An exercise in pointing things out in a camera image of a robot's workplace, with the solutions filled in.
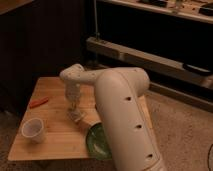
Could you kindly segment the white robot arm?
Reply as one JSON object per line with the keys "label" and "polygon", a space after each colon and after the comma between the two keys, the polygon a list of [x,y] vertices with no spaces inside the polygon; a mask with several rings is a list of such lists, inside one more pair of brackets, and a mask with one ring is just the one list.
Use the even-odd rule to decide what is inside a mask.
{"label": "white robot arm", "polygon": [[118,171],[167,171],[139,98],[149,88],[147,73],[137,67],[86,71],[74,64],[60,72],[65,96],[75,102],[81,84],[94,87],[97,112]]}

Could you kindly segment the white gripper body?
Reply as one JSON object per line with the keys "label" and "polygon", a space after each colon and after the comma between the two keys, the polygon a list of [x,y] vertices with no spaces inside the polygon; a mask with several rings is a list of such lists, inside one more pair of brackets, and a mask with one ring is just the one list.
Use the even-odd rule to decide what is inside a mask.
{"label": "white gripper body", "polygon": [[77,110],[77,106],[80,99],[80,85],[79,84],[66,84],[65,85],[65,97],[69,102],[69,110],[74,112]]}

